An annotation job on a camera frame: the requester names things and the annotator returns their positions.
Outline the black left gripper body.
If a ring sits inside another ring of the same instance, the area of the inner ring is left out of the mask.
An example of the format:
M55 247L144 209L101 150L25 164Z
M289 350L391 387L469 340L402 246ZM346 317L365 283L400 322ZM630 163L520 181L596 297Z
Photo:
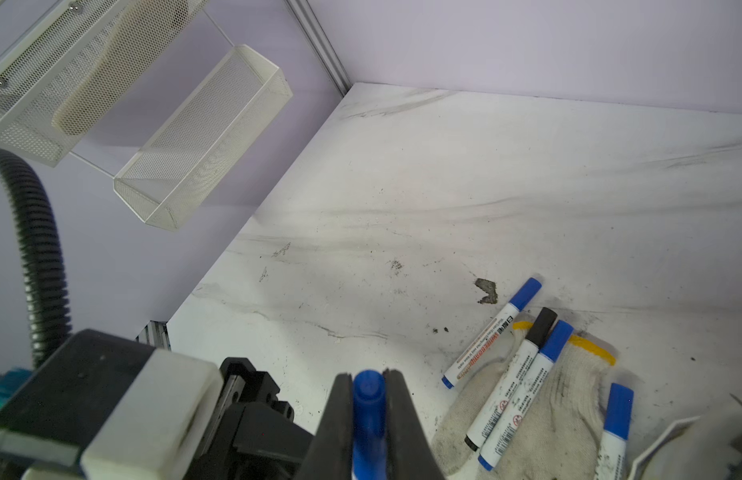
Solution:
M313 435L294 422L280 388L247 358L228 357L223 388L185 477L292 479Z

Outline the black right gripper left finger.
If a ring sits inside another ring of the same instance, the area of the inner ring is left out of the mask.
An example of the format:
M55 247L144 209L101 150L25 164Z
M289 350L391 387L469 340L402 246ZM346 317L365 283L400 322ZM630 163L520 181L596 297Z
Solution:
M333 382L317 432L295 479L350 480L353 423L352 376L342 373Z

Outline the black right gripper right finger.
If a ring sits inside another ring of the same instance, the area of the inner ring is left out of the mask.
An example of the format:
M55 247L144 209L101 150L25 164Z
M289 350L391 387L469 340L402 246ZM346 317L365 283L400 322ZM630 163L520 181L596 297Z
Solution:
M444 480L403 374L387 369L383 377L386 383L387 478Z

